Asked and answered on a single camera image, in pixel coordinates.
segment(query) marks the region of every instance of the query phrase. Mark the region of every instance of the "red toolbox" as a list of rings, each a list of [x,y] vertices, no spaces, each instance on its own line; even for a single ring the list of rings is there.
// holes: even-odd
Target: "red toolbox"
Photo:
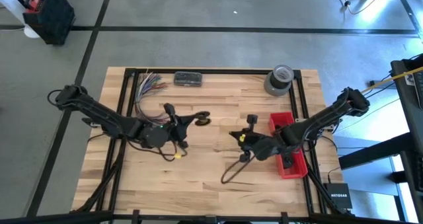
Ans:
[[[270,114],[269,128],[270,132],[273,133],[276,126],[288,126],[294,123],[291,112],[280,112]],[[305,164],[303,151],[299,149],[298,152],[293,153],[293,166],[291,168],[284,168],[282,162],[282,156],[276,155],[276,164],[278,166],[278,172],[281,178],[303,178],[307,175],[307,165]]]

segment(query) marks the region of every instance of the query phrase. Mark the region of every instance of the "butcher block tabletop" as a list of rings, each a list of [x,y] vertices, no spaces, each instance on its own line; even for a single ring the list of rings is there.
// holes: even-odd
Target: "butcher block tabletop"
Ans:
[[[116,110],[125,67],[109,67],[99,102]],[[301,70],[310,116],[325,108],[317,70]],[[254,131],[269,134],[270,113],[291,112],[289,94],[273,97],[263,88],[265,75],[203,74],[201,87],[173,85],[173,74],[161,74],[168,88],[141,100],[141,108],[148,115],[163,112],[164,103],[174,105],[176,114],[189,115],[209,111],[211,123],[188,128],[188,155],[173,162],[160,155],[126,147],[122,174],[116,200],[116,214],[132,214],[139,209],[146,215],[230,215],[276,217],[287,212],[290,217],[307,217],[303,179],[281,179],[275,157],[254,160],[232,183],[221,184],[224,170],[239,159],[241,150],[237,140],[229,135],[248,126],[248,114],[258,115]],[[124,111],[128,107],[130,79]],[[302,118],[297,83],[293,83],[299,117]],[[101,134],[93,128],[91,136]],[[325,136],[332,138],[331,133]],[[100,184],[110,138],[92,139],[87,152],[73,200],[77,209]],[[339,167],[334,145],[320,139],[315,147],[322,181],[327,173]],[[165,153],[172,153],[167,143]],[[342,182],[340,170],[330,173],[332,182]],[[313,206],[319,211],[317,192],[310,181]],[[111,185],[105,195],[105,208],[110,200]]]

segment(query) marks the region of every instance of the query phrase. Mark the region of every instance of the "concrete floor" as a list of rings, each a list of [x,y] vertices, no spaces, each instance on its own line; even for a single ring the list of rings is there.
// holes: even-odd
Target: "concrete floor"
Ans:
[[[95,25],[103,0],[68,1],[75,7],[75,25]],[[351,1],[356,11],[370,0]],[[422,0],[407,1],[423,24]],[[0,9],[2,24],[19,22]],[[110,0],[102,25],[414,29],[400,0],[377,0],[356,16],[342,11],[339,0]],[[26,213],[61,116],[46,102],[46,94],[74,81],[90,35],[73,31],[66,44],[57,47],[21,31],[0,31],[0,219]],[[422,52],[421,39],[407,35],[100,32],[83,85],[98,98],[108,66],[286,64],[318,69],[325,101],[331,104],[344,87],[363,89],[369,80],[388,74],[390,61]],[[371,98],[371,111],[396,98],[389,91],[379,93]],[[391,137],[406,129],[404,121],[390,123],[392,114],[400,118],[401,105],[392,103],[358,125],[353,125],[357,119],[346,118],[337,135],[388,139],[377,128],[389,124]],[[89,137],[80,118],[78,113],[71,116],[39,215],[65,213],[71,207]]]

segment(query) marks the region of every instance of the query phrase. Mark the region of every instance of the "bundle of wires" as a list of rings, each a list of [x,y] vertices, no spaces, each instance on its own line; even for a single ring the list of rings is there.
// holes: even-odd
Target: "bundle of wires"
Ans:
[[[150,95],[157,94],[167,88],[166,83],[160,83],[161,76],[155,73],[143,74],[142,80],[138,84],[138,90],[135,94],[135,111],[137,117],[146,120],[154,126],[160,126],[166,123],[167,115],[162,112],[158,116],[148,116],[141,109],[141,99]]]

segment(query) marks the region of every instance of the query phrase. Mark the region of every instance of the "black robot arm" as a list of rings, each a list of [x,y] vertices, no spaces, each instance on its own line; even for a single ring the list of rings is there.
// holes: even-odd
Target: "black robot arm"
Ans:
[[[305,140],[316,140],[323,128],[337,123],[344,115],[362,116],[368,110],[369,101],[361,92],[346,88],[331,106],[302,122],[276,128],[271,136],[253,131],[257,121],[255,115],[248,116],[247,122],[250,124],[248,128],[229,134],[238,141],[238,145],[244,151],[240,157],[241,162],[249,160],[251,151],[259,161],[279,154],[288,157],[300,149]],[[288,168],[289,164],[284,163],[284,166]]]
[[[122,116],[105,105],[95,101],[82,86],[66,85],[51,102],[60,110],[70,108],[80,111],[93,122],[100,124],[103,132],[113,138],[127,139],[140,143],[143,148],[162,147],[166,141],[172,141],[181,148],[187,148],[186,130],[194,119],[197,126],[210,122],[209,112],[198,112],[189,116],[177,116],[172,104],[164,105],[170,120],[162,126],[153,126],[139,118]]]

